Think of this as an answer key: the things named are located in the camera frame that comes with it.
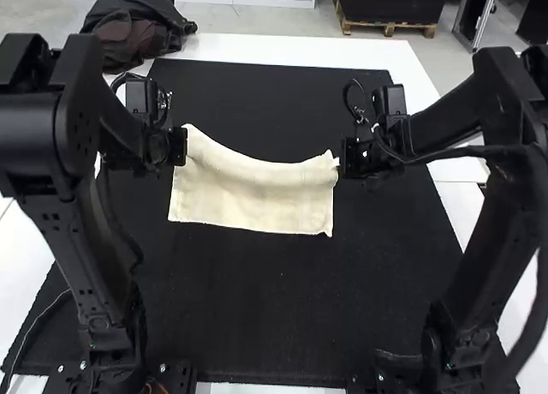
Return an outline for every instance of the black jacket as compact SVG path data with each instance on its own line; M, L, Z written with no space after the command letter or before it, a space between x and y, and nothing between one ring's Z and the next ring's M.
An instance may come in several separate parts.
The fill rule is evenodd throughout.
M95 33L104 49L103 69L120 73L145 58L179 51L182 37L198 30L174 6L175 0L98 0L81 33Z

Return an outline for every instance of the black mat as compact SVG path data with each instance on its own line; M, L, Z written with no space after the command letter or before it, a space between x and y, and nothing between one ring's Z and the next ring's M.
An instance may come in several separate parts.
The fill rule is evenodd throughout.
M156 61L151 75L173 91L179 122L283 162L339 152L352 133L341 97L348 80L358 75L369 90L390 83L384 71L171 60ZM428 304L462 256L425 167L375 194L340 181L333 238L170 223L171 175L113 175L121 220L146 252L137 278L150 357L187 357L207 380L340 386L373 349L419 352ZM54 268L22 330L65 288ZM48 373L79 357L68 303L18 371Z

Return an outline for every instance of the cloth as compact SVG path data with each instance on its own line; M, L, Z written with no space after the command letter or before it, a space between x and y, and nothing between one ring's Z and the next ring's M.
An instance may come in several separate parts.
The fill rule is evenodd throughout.
M182 38L198 30L176 10L175 0L98 0L81 33L94 33L104 50L103 70L117 74L163 54L179 51Z
M330 150L302 163L270 163L183 127L187 162L173 173L170 221L332 236L338 159Z

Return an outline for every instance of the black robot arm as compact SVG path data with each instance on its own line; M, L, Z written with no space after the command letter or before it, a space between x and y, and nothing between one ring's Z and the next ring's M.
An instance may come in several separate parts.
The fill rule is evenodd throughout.
M371 97L357 81L345 88L356 131L342 144L343 177L379 183L411 165L465 156L485 158L491 170L462 262L426 318L421 358L379 351L379 392L516 389L512 381L548 318L547 85L548 47L540 46L521 58L510 48L478 51L473 75L412 116L401 85ZM361 99L354 96L356 104L350 104L351 89L362 91ZM479 131L485 146L450 148ZM523 333L506 362L488 367L503 309L537 250L537 295Z
M106 167L184 165L186 130L162 127L158 90L148 79L128 82L128 100L139 100L128 111L103 79L102 56L91 35L70 36L62 51L51 51L38 35L5 37L0 191L16 198L40 229L72 291L86 352L80 382L89 392L102 385L104 392L138 393L146 378L145 310L105 216L93 166L98 152ZM67 387L51 391L69 392L74 382L63 379Z

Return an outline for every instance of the black cable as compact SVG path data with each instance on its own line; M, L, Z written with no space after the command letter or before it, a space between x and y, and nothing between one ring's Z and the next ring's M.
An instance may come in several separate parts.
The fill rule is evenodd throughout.
M57 298L53 301L52 304L50 304L48 307L45 308L45 310L36 316L31 326L28 328L27 332L23 336L23 339L21 341L21 345L19 346L19 349L17 350L17 354L15 354L15 358L11 363L11 368L9 371L3 376L2 384L0 385L0 394L7 394L9 390L9 385L11 384L11 379L14 376L15 369L19 366L19 362L21 360L21 354L23 353L24 349L26 348L26 345L28 343L28 336L31 332L33 332L34 328L39 325L40 321L48 314L53 308L58 306L61 302L64 302L65 299L68 296L71 296L70 290L65 290L63 293L57 296Z
M131 252L134 254L135 261L134 263L129 267L129 272L131 274L134 273L135 269L140 266L143 261L145 261L145 254L143 253L142 248L140 247L137 240L134 239L134 237L129 234L127 230L125 230L120 224L120 221L118 221L118 218L116 216L116 211L114 210L114 207L112 205L112 191L111 191L111 185L110 185L110 171L107 164L103 164L101 167L102 174L103 174L103 196L101 196L101 201L103 203L104 210L106 211L110 228L112 231L120 236L122 240L127 244L128 248L131 250Z
M392 158L398 160L404 165L417 165L417 164L427 164L435 160L443 160L447 158L460 158L460 157L477 157L477 158L489 158L495 155L510 155L510 154L519 154L523 153L524 146L515 145L515 146L464 146L457 148L449 148L446 150L439 150L437 152L429 152L419 157L406 158L401 154L395 152L381 136L380 127L378 123L375 123L372 128L372 135L377 142L378 146L386 154Z
M89 392L87 394L92 394L93 388L95 388L95 370L92 369L89 377Z
M350 113L350 115L357 121L357 122L362 122L362 121L366 121L366 122L369 122L369 119L367 119L366 117L362 116L360 113L358 113L356 111L356 107L350 107L350 103L348 101L348 93L350 91L350 89L352 87L358 87L360 90L361 90L361 94L364 98L364 105L365 106L368 106L367 104L367 93L366 93L366 90L363 88L363 86L361 85L360 81L358 81L357 79L352 79L351 81L349 81L345 86L344 88L342 89L342 100L344 101L344 107L346 107L346 110L348 110L348 112Z
M539 345L548 322L548 168L545 156L536 147L530 146L527 151L533 191L536 204L539 205L540 248L537 253L537 290L521 334L508 353L506 361L497 370L497 375L503 377L498 381L488 381L485 394L501 392L504 384L515 379Z

